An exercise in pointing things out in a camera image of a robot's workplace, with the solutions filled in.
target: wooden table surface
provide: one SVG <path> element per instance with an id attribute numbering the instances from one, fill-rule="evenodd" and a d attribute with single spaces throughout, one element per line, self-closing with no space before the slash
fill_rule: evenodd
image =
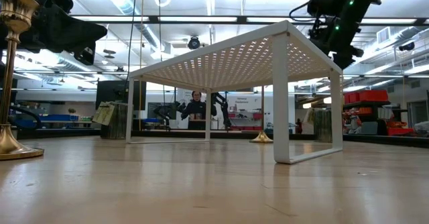
<path id="1" fill-rule="evenodd" d="M 21 142 L 44 148 L 45 155 L 0 162 L 4 224 L 429 220 L 426 149 L 346 142 L 344 152 L 289 166 L 274 162 L 272 145 L 241 139 L 126 145 L 95 136 Z M 295 154 L 329 148 L 292 143 Z"/>

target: man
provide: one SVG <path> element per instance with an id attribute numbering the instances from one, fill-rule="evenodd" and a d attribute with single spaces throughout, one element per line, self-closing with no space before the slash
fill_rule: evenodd
<path id="1" fill-rule="evenodd" d="M 193 91 L 192 100 L 188 103 L 185 110 L 182 113 L 182 120 L 193 114 L 193 117 L 189 119 L 188 129 L 189 130 L 205 130 L 206 123 L 201 119 L 206 119 L 206 103 L 201 102 L 201 93 Z M 216 116 L 217 111 L 214 104 L 212 104 L 211 114 Z"/>

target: brass candlestick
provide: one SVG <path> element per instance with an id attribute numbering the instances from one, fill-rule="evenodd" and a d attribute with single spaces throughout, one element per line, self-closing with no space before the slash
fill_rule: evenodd
<path id="1" fill-rule="evenodd" d="M 12 135 L 7 122 L 13 80 L 13 63 L 19 35 L 32 26 L 32 16 L 39 4 L 34 0 L 0 0 L 0 20 L 7 26 L 7 66 L 3 81 L 0 108 L 0 160 L 13 160 L 43 155 L 44 151 L 20 144 Z"/>
<path id="2" fill-rule="evenodd" d="M 262 104 L 261 104 L 261 113 L 262 113 L 262 120 L 261 120 L 261 126 L 262 129 L 259 132 L 259 135 L 255 138 L 250 140 L 249 142 L 251 143 L 257 143 L 257 144 L 272 144 L 273 140 L 270 139 L 267 134 L 265 133 L 265 131 L 263 130 L 264 127 L 264 120 L 265 120 L 265 112 L 264 112 L 264 107 L 265 107 L 265 99 L 264 99 L 264 86 L 262 86 Z"/>

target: paper sign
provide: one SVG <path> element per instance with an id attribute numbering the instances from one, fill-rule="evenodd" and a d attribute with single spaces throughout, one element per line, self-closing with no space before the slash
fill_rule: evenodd
<path id="1" fill-rule="evenodd" d="M 115 106 L 111 103 L 101 102 L 93 121 L 103 125 L 109 125 Z"/>

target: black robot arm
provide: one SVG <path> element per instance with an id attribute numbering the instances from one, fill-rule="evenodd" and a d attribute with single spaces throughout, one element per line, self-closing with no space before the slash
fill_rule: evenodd
<path id="1" fill-rule="evenodd" d="M 161 117 L 165 122 L 166 122 L 166 126 L 169 127 L 170 126 L 170 119 L 172 118 L 169 114 L 171 109 L 171 106 L 158 106 L 154 109 L 154 113 Z"/>
<path id="2" fill-rule="evenodd" d="M 212 93 L 212 102 L 218 103 L 221 106 L 222 116 L 223 116 L 223 124 L 225 125 L 225 129 L 229 129 L 232 124 L 231 120 L 229 120 L 228 116 L 228 101 L 219 93 Z"/>
<path id="3" fill-rule="evenodd" d="M 170 126 L 170 119 L 172 118 L 170 116 L 170 110 L 175 109 L 176 111 L 178 111 L 179 113 L 183 113 L 183 111 L 186 108 L 186 104 L 182 103 L 180 104 L 179 102 L 175 101 L 174 104 L 171 105 L 164 105 L 164 106 L 158 106 L 154 109 L 154 113 L 161 117 L 165 122 L 166 122 L 166 126 Z"/>
<path id="4" fill-rule="evenodd" d="M 362 57 L 363 50 L 351 42 L 361 31 L 359 26 L 370 4 L 381 5 L 381 0 L 309 0 L 307 4 L 307 12 L 316 18 L 308 32 L 314 45 L 326 55 L 334 52 L 333 60 L 341 69 L 354 62 L 353 56 Z"/>
<path id="5" fill-rule="evenodd" d="M 94 64 L 95 42 L 107 34 L 101 25 L 69 16 L 72 0 L 36 0 L 40 6 L 32 17 L 32 26 L 19 37 L 18 49 L 39 53 L 42 49 L 54 53 L 67 51 L 85 65 Z M 0 23 L 0 38 L 7 35 L 7 27 Z M 0 41 L 0 50 L 7 42 Z"/>

